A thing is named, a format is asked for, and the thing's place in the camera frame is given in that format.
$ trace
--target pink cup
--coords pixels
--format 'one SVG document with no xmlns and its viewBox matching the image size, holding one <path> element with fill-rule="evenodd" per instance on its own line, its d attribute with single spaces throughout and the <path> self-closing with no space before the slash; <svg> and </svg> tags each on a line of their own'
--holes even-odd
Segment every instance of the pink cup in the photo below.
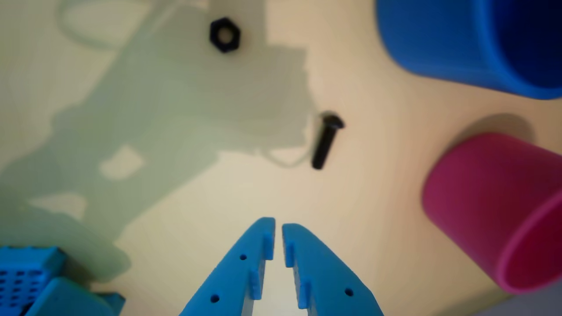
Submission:
<svg viewBox="0 0 562 316">
<path fill-rule="evenodd" d="M 423 206 L 505 291 L 562 277 L 562 156 L 502 134 L 476 136 L 433 168 Z"/>
</svg>

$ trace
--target black bolt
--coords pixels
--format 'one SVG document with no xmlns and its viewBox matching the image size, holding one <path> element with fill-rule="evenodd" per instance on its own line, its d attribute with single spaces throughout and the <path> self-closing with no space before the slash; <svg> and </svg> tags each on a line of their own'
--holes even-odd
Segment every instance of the black bolt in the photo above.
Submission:
<svg viewBox="0 0 562 316">
<path fill-rule="evenodd" d="M 324 167 L 330 147 L 336 137 L 336 132 L 345 127 L 343 121 L 336 115 L 325 116 L 323 122 L 324 130 L 312 158 L 312 167 L 317 170 L 321 170 Z"/>
</svg>

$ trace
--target cup rim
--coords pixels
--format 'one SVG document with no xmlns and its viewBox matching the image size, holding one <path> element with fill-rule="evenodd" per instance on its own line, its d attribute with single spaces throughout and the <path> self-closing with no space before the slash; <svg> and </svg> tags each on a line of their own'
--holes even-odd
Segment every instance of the cup rim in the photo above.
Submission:
<svg viewBox="0 0 562 316">
<path fill-rule="evenodd" d="M 500 252 L 500 259 L 496 268 L 496 281 L 504 290 L 507 290 L 516 295 L 525 294 L 544 288 L 562 278 L 561 267 L 560 271 L 554 274 L 550 280 L 543 283 L 538 283 L 534 286 L 514 287 L 506 279 L 507 267 L 509 266 L 513 255 L 515 254 L 517 248 L 520 246 L 521 242 L 529 233 L 531 233 L 531 231 L 537 228 L 537 225 L 545 217 L 547 217 L 551 214 L 552 211 L 556 211 L 560 207 L 562 207 L 562 189 L 558 190 L 542 205 L 537 207 L 535 211 L 533 211 L 533 213 L 531 213 L 531 215 L 527 217 L 525 221 L 523 221 L 523 223 L 511 235 L 506 246 Z"/>
<path fill-rule="evenodd" d="M 493 16 L 493 4 L 498 0 L 475 0 L 475 26 L 482 55 L 488 66 L 514 93 L 536 99 L 550 100 L 562 96 L 557 88 L 539 87 L 522 77 L 508 62 L 499 44 Z"/>
</svg>

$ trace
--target blue cup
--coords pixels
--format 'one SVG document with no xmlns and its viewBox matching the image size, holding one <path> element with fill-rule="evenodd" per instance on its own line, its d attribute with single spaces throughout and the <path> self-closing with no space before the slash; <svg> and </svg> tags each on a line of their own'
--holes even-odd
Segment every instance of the blue cup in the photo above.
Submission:
<svg viewBox="0 0 562 316">
<path fill-rule="evenodd" d="M 562 0 L 377 0 L 405 69 L 536 99 L 562 96 Z"/>
</svg>

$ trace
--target table surface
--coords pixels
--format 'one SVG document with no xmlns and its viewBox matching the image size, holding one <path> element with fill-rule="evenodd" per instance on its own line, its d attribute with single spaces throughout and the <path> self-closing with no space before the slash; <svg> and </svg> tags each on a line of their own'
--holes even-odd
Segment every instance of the table surface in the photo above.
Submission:
<svg viewBox="0 0 562 316">
<path fill-rule="evenodd" d="M 262 216 L 308 227 L 386 315 L 468 315 L 506 294 L 424 216 L 428 171 L 482 131 L 562 152 L 562 101 L 407 73 L 372 0 L 2 0 L 0 26 L 0 243 L 60 246 L 123 316 L 179 314 Z M 317 171 L 325 111 L 347 126 Z M 254 315 L 305 315 L 277 237 Z"/>
</svg>

